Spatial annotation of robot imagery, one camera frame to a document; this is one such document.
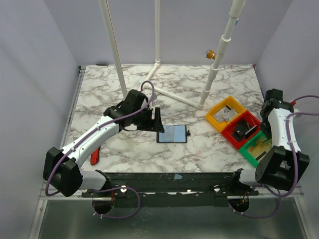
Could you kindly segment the black leather card holder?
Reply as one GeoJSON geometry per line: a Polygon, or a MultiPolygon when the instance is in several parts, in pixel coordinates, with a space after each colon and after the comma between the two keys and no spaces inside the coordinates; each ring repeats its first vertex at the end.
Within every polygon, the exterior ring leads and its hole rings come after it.
{"type": "Polygon", "coordinates": [[[157,132],[157,143],[187,143],[191,136],[186,125],[164,125],[164,133],[157,132]]]}

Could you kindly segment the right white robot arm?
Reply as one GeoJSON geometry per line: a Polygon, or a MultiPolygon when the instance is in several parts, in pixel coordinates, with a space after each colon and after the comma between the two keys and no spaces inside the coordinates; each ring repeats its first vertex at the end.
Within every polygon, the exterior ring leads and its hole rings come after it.
{"type": "Polygon", "coordinates": [[[298,115],[294,102],[283,100],[283,91],[268,90],[260,112],[260,131],[240,148],[254,169],[239,169],[229,183],[241,195],[249,187],[271,187],[291,194],[309,165],[310,158],[298,146],[293,120],[298,115]]]}

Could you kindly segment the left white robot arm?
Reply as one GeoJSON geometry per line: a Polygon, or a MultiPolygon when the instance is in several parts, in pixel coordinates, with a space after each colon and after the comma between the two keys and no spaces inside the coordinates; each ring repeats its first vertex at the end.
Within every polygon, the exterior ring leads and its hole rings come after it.
{"type": "Polygon", "coordinates": [[[163,132],[160,109],[149,106],[154,97],[154,94],[148,98],[140,91],[130,90],[123,101],[108,107],[78,139],[61,149],[49,149],[43,170],[46,189],[53,186],[65,197],[85,189],[94,190],[100,197],[107,196],[111,189],[109,177],[102,171],[83,171],[80,168],[105,141],[132,124],[137,130],[163,132]]]}

